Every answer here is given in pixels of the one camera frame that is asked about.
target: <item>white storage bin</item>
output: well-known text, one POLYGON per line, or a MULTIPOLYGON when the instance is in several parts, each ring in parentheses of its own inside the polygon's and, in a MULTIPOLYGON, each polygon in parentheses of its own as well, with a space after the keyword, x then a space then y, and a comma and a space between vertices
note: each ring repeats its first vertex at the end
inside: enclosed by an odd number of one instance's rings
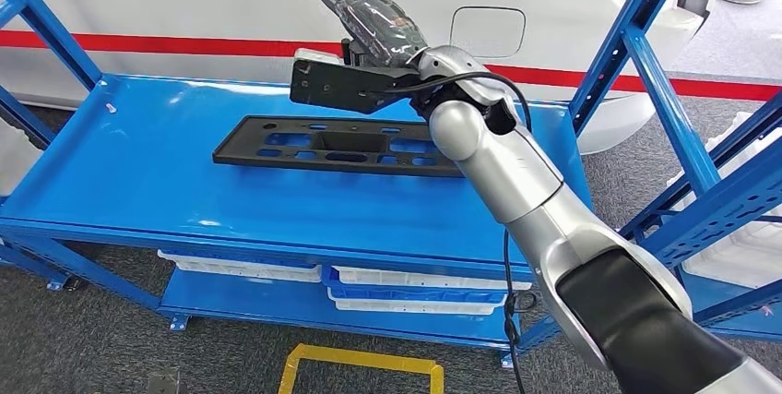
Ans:
POLYGON ((24 131, 0 119, 0 196, 11 194, 41 153, 24 131))
MULTIPOLYGON (((706 149, 714 148, 750 116, 750 113, 737 113, 732 125, 724 133, 708 139, 706 149)), ((719 169, 720 177, 728 176, 780 136, 782 128, 777 128, 763 139, 755 140, 719 169)), ((680 176, 681 173, 670 179, 668 185, 672 185, 680 176)), ((694 200, 694 194, 689 193, 672 209, 681 211, 694 200)), ((776 207, 765 215, 782 216, 782 207, 776 207)), ((749 288, 758 288, 782 279, 782 223, 751 221, 685 260, 682 266, 685 271, 696 276, 749 288)))
POLYGON ((380 299, 340 299, 331 294, 327 288, 328 298, 334 301, 337 309, 342 311, 377 311, 387 313, 427 313, 427 314, 469 314, 487 316, 494 312, 497 306, 502 306, 505 299, 498 304, 471 304, 462 302, 434 302, 423 300, 380 300, 380 299))
POLYGON ((265 263, 242 262, 224 258, 180 256, 167 254, 158 250, 158 256, 176 262, 182 271, 211 272, 213 274, 229 274, 232 276, 257 277, 259 279, 274 279, 278 281, 308 281, 320 282, 321 266, 311 268, 283 267, 265 263))
MULTIPOLYGON (((470 279, 466 277, 440 276, 437 274, 418 274, 415 272, 386 271, 382 269, 362 269, 334 267, 339 271, 339 281, 356 285, 384 286, 431 286, 433 288, 464 288, 474 290, 501 290, 507 288, 505 281, 470 279)), ((515 290, 528 290, 532 283, 515 281, 515 290)))

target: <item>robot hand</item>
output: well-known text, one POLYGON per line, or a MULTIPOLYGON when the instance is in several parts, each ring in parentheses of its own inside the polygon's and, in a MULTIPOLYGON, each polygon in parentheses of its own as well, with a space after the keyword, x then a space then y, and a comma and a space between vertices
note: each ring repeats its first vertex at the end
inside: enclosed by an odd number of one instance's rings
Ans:
POLYGON ((421 30, 391 0, 321 0, 350 35, 372 55, 374 65, 401 67, 426 48, 421 30))

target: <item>yellow tape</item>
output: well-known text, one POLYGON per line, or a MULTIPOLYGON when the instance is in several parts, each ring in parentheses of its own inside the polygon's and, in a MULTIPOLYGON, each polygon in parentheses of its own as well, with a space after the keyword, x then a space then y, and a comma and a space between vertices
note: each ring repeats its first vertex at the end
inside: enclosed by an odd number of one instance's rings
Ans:
POLYGON ((374 352, 340 350, 338 348, 327 348, 324 346, 313 346, 300 343, 290 354, 288 354, 288 360, 285 361, 285 370, 282 372, 282 379, 279 381, 278 394, 292 394, 293 384, 296 383, 296 372, 299 370, 299 361, 302 359, 330 362, 332 364, 353 364, 357 366, 368 366, 370 368, 404 371, 407 373, 428 374, 429 393, 444 393, 443 367, 434 360, 377 354, 374 352))

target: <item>black perforated plate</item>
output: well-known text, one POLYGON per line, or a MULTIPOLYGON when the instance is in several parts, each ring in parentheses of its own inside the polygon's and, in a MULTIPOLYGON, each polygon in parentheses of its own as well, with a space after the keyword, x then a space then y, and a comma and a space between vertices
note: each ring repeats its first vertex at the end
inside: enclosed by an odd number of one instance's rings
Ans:
POLYGON ((320 171, 461 177, 423 123, 248 115, 215 163, 320 171))

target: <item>car door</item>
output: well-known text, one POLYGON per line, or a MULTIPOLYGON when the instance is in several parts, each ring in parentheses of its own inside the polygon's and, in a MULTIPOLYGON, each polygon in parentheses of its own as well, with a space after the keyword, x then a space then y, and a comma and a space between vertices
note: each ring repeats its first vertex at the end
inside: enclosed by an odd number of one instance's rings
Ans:
MULTIPOLYGON (((290 45, 279 41, 338 42, 345 34, 314 0, 44 1, 98 50, 89 54, 105 72, 287 81, 290 45)), ((0 35, 0 59, 14 61, 3 63, 0 82, 29 101, 77 105, 84 91, 53 55, 15 45, 29 37, 0 35)))

